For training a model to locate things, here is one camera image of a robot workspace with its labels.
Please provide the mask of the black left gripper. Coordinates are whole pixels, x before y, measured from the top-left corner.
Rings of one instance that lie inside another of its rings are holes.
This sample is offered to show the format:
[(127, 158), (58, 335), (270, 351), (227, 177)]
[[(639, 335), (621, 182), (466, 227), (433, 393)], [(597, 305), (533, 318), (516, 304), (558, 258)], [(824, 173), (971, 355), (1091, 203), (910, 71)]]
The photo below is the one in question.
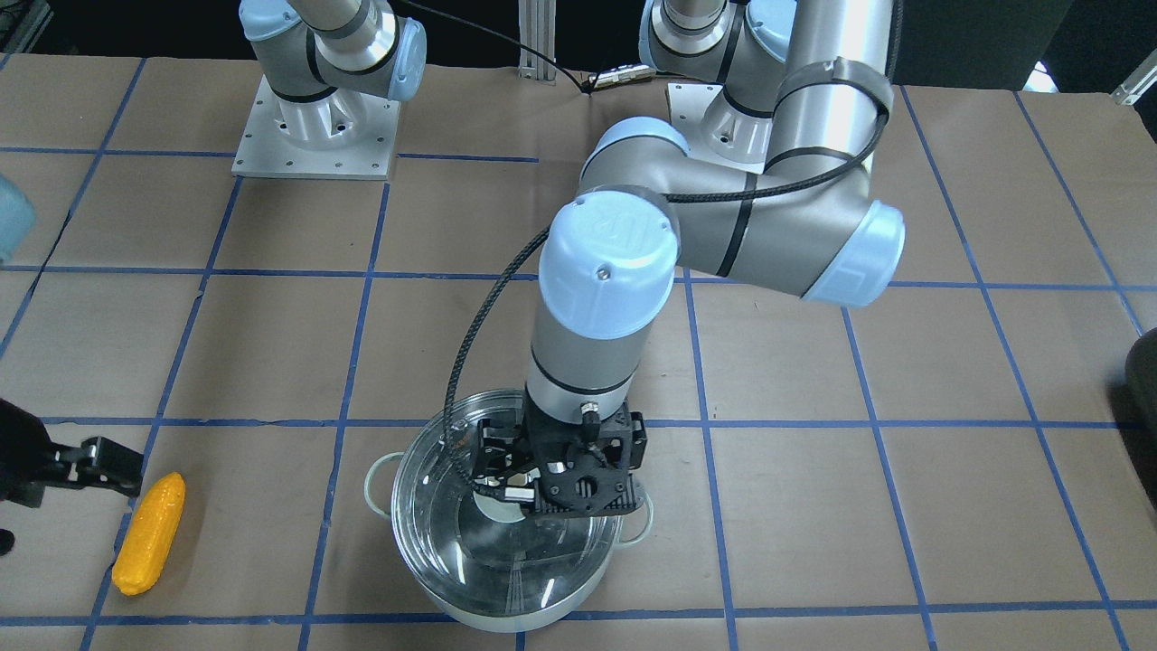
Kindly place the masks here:
[(632, 475), (642, 465), (646, 449), (644, 416), (627, 404), (607, 417), (584, 413), (578, 424), (572, 424), (530, 402), (498, 410), (476, 423), (471, 475), (477, 494), (513, 504), (524, 515), (523, 508), (535, 502), (533, 482), (544, 463), (572, 463), (578, 454), (592, 454), (629, 469)]

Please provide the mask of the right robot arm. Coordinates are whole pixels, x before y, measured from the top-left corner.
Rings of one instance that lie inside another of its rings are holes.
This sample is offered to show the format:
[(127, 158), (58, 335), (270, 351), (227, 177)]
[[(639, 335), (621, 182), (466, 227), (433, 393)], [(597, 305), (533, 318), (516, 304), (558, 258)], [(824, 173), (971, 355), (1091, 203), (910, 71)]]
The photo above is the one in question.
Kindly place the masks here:
[[(263, 79), (231, 167), (243, 178), (384, 182), (401, 103), (423, 79), (423, 25), (386, 1), (243, 1)], [(40, 417), (3, 402), (1, 497), (42, 505), (49, 487), (137, 497), (142, 454), (104, 437), (53, 442)]]

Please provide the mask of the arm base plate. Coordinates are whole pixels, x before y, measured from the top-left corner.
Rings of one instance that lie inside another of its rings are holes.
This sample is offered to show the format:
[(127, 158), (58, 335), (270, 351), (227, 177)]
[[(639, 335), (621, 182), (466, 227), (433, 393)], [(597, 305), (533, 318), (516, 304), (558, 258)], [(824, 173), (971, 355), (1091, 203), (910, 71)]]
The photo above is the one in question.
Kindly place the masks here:
[(743, 114), (721, 86), (671, 82), (671, 123), (690, 141), (691, 157), (750, 173), (764, 173), (773, 128), (771, 117)]
[(352, 90), (289, 102), (261, 79), (231, 171), (268, 180), (386, 182), (400, 114), (397, 99)]

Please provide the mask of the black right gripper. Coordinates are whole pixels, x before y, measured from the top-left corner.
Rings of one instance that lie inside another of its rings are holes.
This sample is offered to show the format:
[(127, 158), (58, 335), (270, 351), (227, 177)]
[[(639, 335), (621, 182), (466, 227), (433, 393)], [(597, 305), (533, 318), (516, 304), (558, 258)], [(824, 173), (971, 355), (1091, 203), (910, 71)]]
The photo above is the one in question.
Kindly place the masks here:
[(96, 436), (76, 447), (51, 439), (40, 417), (1, 401), (1, 500), (38, 508), (45, 489), (87, 487), (137, 498), (142, 491), (142, 454)]

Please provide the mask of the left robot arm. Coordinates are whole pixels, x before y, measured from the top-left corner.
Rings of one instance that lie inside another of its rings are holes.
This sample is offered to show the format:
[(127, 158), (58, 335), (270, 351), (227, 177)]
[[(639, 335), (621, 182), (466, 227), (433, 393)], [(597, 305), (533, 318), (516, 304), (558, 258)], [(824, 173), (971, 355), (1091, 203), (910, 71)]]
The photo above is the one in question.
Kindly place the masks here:
[(642, 420), (626, 405), (679, 265), (809, 301), (863, 308), (899, 264), (900, 210), (870, 197), (889, 124), (901, 1), (649, 1), (639, 54), (710, 82), (712, 157), (673, 123), (616, 123), (578, 193), (504, 268), (539, 252), (539, 304), (516, 424), (445, 426), (441, 457), (500, 523), (631, 515)]

